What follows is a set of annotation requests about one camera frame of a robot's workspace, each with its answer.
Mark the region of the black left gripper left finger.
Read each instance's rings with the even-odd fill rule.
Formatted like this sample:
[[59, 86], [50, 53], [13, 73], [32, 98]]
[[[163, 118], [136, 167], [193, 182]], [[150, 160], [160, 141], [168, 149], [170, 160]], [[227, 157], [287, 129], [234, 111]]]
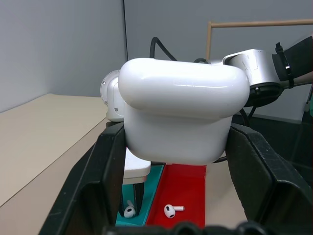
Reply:
[[107, 127], [71, 169], [39, 235], [103, 235], [114, 226], [125, 155], [123, 123]]

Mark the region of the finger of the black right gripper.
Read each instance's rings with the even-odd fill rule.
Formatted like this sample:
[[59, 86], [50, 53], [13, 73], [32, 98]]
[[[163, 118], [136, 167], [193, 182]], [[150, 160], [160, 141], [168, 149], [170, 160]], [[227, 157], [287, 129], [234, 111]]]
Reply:
[[142, 207], [144, 196], [144, 183], [133, 184], [135, 215], [138, 216]]

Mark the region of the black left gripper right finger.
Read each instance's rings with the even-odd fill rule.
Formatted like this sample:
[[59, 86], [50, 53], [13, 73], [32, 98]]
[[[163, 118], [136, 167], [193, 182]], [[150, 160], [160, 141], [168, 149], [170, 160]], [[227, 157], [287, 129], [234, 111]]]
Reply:
[[277, 235], [313, 235], [312, 188], [259, 132], [231, 125], [225, 151], [249, 221]]

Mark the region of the white earbud charging case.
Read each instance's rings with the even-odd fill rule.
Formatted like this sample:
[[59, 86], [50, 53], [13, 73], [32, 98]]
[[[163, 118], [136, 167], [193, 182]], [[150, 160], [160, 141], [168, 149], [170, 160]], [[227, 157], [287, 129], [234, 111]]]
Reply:
[[249, 81], [239, 68], [136, 58], [118, 86], [126, 103], [128, 149], [154, 162], [207, 165], [225, 151], [232, 117], [246, 104]]

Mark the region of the teal tray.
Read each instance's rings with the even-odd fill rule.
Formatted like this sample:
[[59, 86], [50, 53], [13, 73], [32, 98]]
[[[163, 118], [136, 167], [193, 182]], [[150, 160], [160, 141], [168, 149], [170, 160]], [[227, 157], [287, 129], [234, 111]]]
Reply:
[[142, 227], [145, 225], [159, 180], [162, 176], [163, 168], [163, 165], [151, 167], [151, 171], [144, 182], [143, 201], [139, 215], [134, 216], [133, 218], [124, 218], [118, 213], [116, 226]]

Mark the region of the white earbud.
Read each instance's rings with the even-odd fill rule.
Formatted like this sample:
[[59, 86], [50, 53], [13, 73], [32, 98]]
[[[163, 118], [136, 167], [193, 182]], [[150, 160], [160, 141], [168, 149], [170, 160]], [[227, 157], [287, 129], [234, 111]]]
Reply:
[[131, 200], [127, 201], [127, 207], [124, 209], [123, 215], [125, 218], [133, 218], [136, 215], [135, 206]]
[[185, 210], [184, 206], [173, 206], [171, 204], [167, 204], [164, 207], [164, 214], [167, 218], [172, 219], [175, 217], [176, 212], [181, 212], [184, 210]]

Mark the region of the red tray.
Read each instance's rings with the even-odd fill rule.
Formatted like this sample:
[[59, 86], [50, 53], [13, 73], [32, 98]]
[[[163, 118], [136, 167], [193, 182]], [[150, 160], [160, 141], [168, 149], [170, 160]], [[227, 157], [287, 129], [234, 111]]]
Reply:
[[[146, 220], [147, 226], [173, 228], [178, 223], [189, 222], [200, 228], [205, 224], [204, 165], [171, 164], [164, 167], [156, 194]], [[165, 215], [166, 205], [182, 206], [173, 218]]]

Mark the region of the wooden frame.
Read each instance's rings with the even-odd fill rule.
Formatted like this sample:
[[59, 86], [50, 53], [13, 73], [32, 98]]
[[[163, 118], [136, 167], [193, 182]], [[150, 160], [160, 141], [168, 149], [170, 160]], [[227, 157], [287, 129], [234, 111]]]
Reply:
[[206, 59], [210, 59], [212, 30], [214, 28], [239, 28], [239, 27], [272, 27], [272, 26], [298, 26], [313, 25], [313, 19], [283, 20], [283, 21], [253, 21], [253, 22], [227, 22], [215, 23], [208, 22], [207, 41], [206, 41]]

